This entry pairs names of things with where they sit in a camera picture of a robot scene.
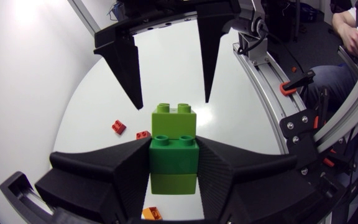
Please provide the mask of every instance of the bolt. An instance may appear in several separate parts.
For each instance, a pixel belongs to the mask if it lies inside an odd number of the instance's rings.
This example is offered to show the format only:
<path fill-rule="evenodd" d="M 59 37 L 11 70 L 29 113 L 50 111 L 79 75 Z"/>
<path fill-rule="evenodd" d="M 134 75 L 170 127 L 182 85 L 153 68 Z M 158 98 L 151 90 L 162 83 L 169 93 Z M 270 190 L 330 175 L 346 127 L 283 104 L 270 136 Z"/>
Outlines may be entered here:
<path fill-rule="evenodd" d="M 309 121 L 307 116 L 303 116 L 302 117 L 302 122 L 307 123 Z"/>
<path fill-rule="evenodd" d="M 292 122 L 288 122 L 287 128 L 288 128 L 289 130 L 292 130 L 292 129 L 293 129 L 293 123 L 292 123 Z"/>
<path fill-rule="evenodd" d="M 298 143 L 298 142 L 299 142 L 298 136 L 294 136 L 294 137 L 292 138 L 292 142 L 293 142 L 294 144 Z"/>
<path fill-rule="evenodd" d="M 308 172 L 309 172 L 309 170 L 306 167 L 303 168 L 302 171 L 301 171 L 302 175 L 306 175 L 306 174 L 308 174 Z"/>

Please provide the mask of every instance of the white surface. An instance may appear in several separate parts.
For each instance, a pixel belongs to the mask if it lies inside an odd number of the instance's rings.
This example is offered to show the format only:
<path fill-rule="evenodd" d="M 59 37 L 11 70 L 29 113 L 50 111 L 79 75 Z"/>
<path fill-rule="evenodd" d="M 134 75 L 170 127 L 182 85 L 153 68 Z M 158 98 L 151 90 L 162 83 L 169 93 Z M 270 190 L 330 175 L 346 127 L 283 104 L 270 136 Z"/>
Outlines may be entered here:
<path fill-rule="evenodd" d="M 259 98 L 232 52 L 237 32 L 221 39 L 211 98 L 204 102 L 201 50 L 196 21 L 135 36 L 139 47 L 144 107 L 137 110 L 104 59 L 85 76 L 63 117 L 54 151 L 87 152 L 135 139 L 149 130 L 158 103 L 189 103 L 197 113 L 197 135 L 251 151 L 279 154 Z M 122 136 L 112 129 L 119 119 Z M 200 192 L 152 195 L 144 207 L 157 206 L 166 220 L 203 218 Z"/>
<path fill-rule="evenodd" d="M 67 1 L 0 0 L 0 184 L 49 168 L 60 121 L 97 57 Z M 24 223 L 0 191 L 0 222 Z"/>

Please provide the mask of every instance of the orange lego brick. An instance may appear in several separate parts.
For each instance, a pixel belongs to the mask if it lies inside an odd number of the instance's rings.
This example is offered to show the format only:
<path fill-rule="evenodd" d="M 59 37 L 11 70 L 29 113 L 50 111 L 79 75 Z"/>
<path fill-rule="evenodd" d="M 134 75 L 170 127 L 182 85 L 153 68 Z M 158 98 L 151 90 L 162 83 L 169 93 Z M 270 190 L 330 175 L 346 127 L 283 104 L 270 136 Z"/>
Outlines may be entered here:
<path fill-rule="evenodd" d="M 144 218 L 147 220 L 162 220 L 162 217 L 157 207 L 150 207 L 150 208 L 143 209 L 142 214 Z"/>

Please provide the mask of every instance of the dark green lego brick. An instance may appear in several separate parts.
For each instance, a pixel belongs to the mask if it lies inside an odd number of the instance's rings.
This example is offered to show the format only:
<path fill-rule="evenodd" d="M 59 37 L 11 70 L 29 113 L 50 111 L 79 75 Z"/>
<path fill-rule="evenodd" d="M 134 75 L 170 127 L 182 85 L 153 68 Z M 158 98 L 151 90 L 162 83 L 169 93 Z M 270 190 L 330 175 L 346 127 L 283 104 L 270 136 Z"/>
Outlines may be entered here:
<path fill-rule="evenodd" d="M 152 113 L 152 137 L 166 135 L 169 139 L 180 136 L 196 137 L 196 113 L 185 103 L 178 108 L 170 108 L 168 103 L 160 103 Z"/>
<path fill-rule="evenodd" d="M 149 149 L 150 173 L 195 174 L 199 151 L 192 136 L 181 136 L 179 140 L 156 136 Z"/>
<path fill-rule="evenodd" d="M 152 194 L 183 195 L 196 193 L 197 174 L 150 174 Z"/>

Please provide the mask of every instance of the person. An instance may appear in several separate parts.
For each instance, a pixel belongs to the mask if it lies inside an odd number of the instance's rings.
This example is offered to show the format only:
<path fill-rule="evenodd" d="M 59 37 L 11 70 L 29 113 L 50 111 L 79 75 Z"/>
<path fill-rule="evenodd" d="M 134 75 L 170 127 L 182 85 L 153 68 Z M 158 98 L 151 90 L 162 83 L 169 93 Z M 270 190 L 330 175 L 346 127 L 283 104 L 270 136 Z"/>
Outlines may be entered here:
<path fill-rule="evenodd" d="M 342 13 L 335 13 L 333 16 L 333 29 L 341 37 L 349 54 L 358 57 L 358 28 L 356 27 L 356 8 L 351 8 Z M 303 95 L 303 101 L 309 109 L 314 109 L 319 101 L 319 93 L 323 86 L 329 92 L 329 112 L 336 112 L 349 96 L 355 86 L 358 76 L 353 74 L 347 65 L 334 66 L 323 65 L 312 68 L 315 72 L 313 83 L 308 85 Z M 349 143 L 349 150 L 346 156 L 351 156 L 357 149 L 355 160 L 358 163 L 358 134 Z M 358 169 L 353 174 L 352 181 L 358 178 Z M 349 176 L 341 174 L 339 181 L 345 186 L 349 185 Z"/>
<path fill-rule="evenodd" d="M 341 37 L 346 50 L 358 57 L 358 28 L 356 8 L 333 15 L 333 29 Z M 336 111 L 352 91 L 358 79 L 347 65 L 322 65 L 312 68 L 316 76 L 308 86 L 303 101 L 307 108 L 313 108 L 319 99 L 319 90 L 324 85 L 330 93 L 330 111 Z"/>

